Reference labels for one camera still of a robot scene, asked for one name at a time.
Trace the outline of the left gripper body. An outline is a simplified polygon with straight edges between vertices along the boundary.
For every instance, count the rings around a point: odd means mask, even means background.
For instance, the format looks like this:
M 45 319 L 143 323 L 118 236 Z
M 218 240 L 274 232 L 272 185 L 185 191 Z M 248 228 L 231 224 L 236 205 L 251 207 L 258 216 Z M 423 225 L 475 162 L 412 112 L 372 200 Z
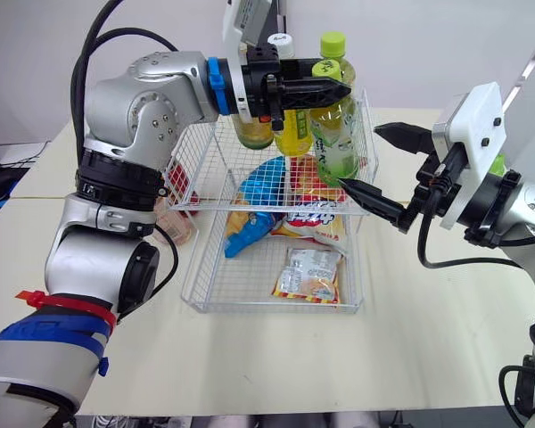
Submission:
M 271 44 L 249 46 L 247 64 L 242 67 L 250 114 L 273 131 L 284 130 L 281 66 L 277 49 Z

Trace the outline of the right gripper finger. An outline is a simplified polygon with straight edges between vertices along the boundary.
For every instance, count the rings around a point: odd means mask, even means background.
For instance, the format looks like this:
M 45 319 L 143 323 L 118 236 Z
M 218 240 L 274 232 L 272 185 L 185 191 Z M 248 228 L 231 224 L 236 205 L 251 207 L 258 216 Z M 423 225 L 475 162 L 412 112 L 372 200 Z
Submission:
M 363 210 L 387 220 L 401 233 L 408 231 L 403 220 L 407 209 L 399 202 L 383 196 L 381 189 L 353 178 L 338 179 L 342 190 Z
M 397 149 L 412 154 L 430 154 L 434 150 L 432 131 L 405 122 L 376 126 L 374 132 Z

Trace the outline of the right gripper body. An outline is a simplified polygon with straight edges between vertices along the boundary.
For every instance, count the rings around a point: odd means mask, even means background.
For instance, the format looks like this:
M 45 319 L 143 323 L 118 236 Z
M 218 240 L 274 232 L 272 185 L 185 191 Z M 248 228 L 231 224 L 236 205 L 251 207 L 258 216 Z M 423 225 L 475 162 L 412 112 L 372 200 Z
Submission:
M 435 192 L 440 194 L 440 198 L 434 209 L 434 215 L 443 218 L 461 187 L 457 184 L 457 179 L 462 171 L 462 145 L 453 145 L 443 160 L 440 160 L 436 151 L 432 150 L 416 173 L 418 185 L 406 208 L 405 221 L 412 224 L 419 213 L 423 214 L 427 202 Z

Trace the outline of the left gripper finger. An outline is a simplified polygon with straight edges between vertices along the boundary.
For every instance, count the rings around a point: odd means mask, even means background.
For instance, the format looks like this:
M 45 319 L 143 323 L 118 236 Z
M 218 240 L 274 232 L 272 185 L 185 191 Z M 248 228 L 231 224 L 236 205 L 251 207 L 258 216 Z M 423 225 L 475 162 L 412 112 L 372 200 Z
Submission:
M 283 80 L 302 80 L 312 77 L 315 58 L 280 59 L 280 75 Z
M 284 110 L 305 110 L 338 103 L 351 87 L 332 78 L 304 78 L 285 80 L 278 91 Z

